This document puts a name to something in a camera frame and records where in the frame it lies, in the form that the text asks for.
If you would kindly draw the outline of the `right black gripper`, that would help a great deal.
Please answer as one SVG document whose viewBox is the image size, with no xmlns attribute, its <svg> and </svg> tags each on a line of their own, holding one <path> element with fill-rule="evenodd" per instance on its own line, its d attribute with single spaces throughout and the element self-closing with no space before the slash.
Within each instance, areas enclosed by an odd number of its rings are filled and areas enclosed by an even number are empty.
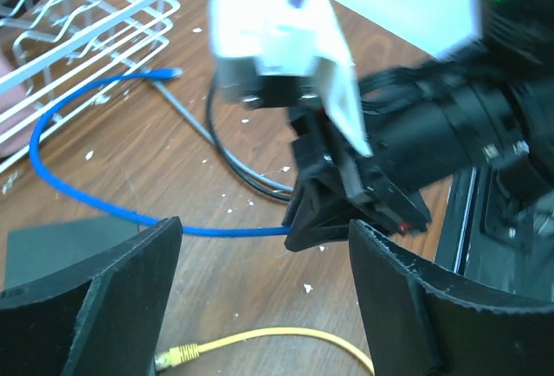
<svg viewBox="0 0 554 376">
<path fill-rule="evenodd" d="M 421 193 L 402 190 L 378 159 L 360 156 L 323 110 L 290 108 L 288 122 L 297 135 L 297 179 L 282 222 L 288 250 L 345 241 L 351 220 L 387 236 L 427 230 L 431 216 Z"/>
</svg>

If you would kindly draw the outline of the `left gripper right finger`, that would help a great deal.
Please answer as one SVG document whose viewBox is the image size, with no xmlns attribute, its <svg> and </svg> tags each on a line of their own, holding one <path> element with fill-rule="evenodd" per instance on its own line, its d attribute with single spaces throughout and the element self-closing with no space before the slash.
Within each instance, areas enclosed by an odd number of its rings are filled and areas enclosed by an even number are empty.
<svg viewBox="0 0 554 376">
<path fill-rule="evenodd" d="M 377 375 L 551 375 L 553 305 L 471 281 L 349 225 L 352 274 Z"/>
</svg>

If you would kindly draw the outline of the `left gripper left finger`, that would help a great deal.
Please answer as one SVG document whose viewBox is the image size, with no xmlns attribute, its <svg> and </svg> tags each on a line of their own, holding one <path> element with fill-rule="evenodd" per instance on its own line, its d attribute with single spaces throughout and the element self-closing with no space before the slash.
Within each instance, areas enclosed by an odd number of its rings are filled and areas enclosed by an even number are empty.
<svg viewBox="0 0 554 376">
<path fill-rule="evenodd" d="M 151 375 L 181 247 L 170 217 L 1 294 L 4 375 Z"/>
</svg>

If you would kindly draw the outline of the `black network switch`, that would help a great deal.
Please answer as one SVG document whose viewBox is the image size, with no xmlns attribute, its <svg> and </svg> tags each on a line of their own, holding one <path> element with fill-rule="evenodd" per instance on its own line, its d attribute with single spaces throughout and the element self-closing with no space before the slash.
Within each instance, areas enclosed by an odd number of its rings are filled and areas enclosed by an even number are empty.
<svg viewBox="0 0 554 376">
<path fill-rule="evenodd" d="M 89 217 L 13 230 L 7 237 L 4 287 L 65 269 L 134 237 L 140 226 L 117 217 Z"/>
</svg>

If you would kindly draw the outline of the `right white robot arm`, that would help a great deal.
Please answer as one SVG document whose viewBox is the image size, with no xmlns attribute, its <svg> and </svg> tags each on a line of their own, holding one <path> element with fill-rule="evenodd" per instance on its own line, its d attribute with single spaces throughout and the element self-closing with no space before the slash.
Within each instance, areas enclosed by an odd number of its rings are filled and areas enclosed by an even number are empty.
<svg viewBox="0 0 554 376">
<path fill-rule="evenodd" d="M 385 236 L 431 220 L 421 189 L 483 164 L 514 170 L 527 206 L 553 187 L 553 0 L 478 0 L 480 36 L 451 56 L 396 67 L 355 86 L 372 154 L 326 110 L 296 107 L 298 178 L 283 224 L 298 252 L 344 241 L 360 220 Z"/>
</svg>

